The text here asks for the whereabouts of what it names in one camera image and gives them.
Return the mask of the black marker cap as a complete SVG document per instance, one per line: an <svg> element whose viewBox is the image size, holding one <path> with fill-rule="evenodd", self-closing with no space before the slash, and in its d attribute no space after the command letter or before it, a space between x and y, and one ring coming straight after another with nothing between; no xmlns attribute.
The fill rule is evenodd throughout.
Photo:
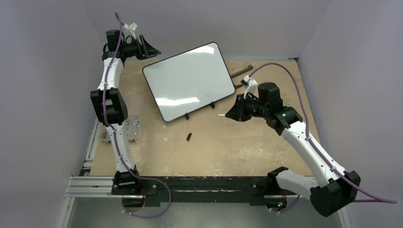
<svg viewBox="0 0 403 228"><path fill-rule="evenodd" d="M186 140L189 141L190 138L191 138L191 136L192 136L192 133L189 133L189 134L187 135L187 137L186 137Z"/></svg>

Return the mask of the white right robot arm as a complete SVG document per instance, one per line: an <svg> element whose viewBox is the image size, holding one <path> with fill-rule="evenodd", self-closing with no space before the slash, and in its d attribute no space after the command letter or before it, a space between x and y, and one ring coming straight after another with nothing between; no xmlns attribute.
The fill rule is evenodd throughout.
<svg viewBox="0 0 403 228"><path fill-rule="evenodd" d="M225 117L246 122L263 118L266 124L287 141L311 170L313 176L295 174L286 167L268 173L267 188L272 193L292 191L309 199L323 217L329 217L356 199L361 178L336 162L306 129L301 115L285 106L275 83L258 85L258 96L250 92L238 94L234 106Z"/></svg>

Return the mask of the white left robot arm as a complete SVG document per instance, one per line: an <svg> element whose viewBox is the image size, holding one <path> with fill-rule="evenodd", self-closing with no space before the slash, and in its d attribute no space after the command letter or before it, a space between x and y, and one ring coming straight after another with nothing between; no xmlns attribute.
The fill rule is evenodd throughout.
<svg viewBox="0 0 403 228"><path fill-rule="evenodd" d="M145 60L161 52L140 35L125 36L117 29L106 32L107 43L103 46L103 76L100 85L90 93L90 99L98 121L105 126L115 156L116 172L112 178L113 195L154 195L158 181L141 177L130 153L126 137L128 108L119 91L120 76L125 61L130 57Z"/></svg>

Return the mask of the white whiteboard black frame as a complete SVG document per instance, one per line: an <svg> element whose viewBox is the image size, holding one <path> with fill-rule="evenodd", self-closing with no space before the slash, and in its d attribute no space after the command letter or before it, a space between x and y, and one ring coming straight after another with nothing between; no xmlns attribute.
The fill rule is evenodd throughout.
<svg viewBox="0 0 403 228"><path fill-rule="evenodd" d="M216 42L149 64L142 73L165 122L226 98L236 90Z"/></svg>

